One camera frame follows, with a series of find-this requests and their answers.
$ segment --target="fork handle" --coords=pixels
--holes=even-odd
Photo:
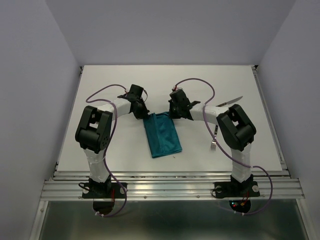
[[[214,135],[215,136],[217,136],[217,134],[218,134],[218,129],[219,129],[219,126],[215,125],[215,129],[214,129]]]

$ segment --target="wall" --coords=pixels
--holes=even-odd
[[[297,0],[258,68],[290,173],[320,226],[320,1]]]
[[[0,1],[0,239],[28,239],[79,80],[43,0]]]
[[[259,64],[294,0],[46,0],[85,64]]]

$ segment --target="fabric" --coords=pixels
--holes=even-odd
[[[175,124],[169,112],[152,113],[143,120],[152,158],[163,157],[182,151]]]

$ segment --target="knife blade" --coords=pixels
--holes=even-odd
[[[237,98],[232,99],[232,100],[230,100],[230,101],[221,103],[221,104],[217,105],[217,107],[222,107],[222,106],[225,106],[225,105],[233,104],[233,103],[239,101],[239,100],[242,99],[242,98],[243,98],[243,96],[237,97]]]

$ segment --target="silver fork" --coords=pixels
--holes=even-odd
[[[219,126],[215,125],[214,134],[213,134],[215,137],[218,134],[218,129],[219,129]],[[211,151],[215,152],[216,151],[216,147],[217,147],[217,143],[216,143],[215,139],[212,139],[211,146],[210,146]]]

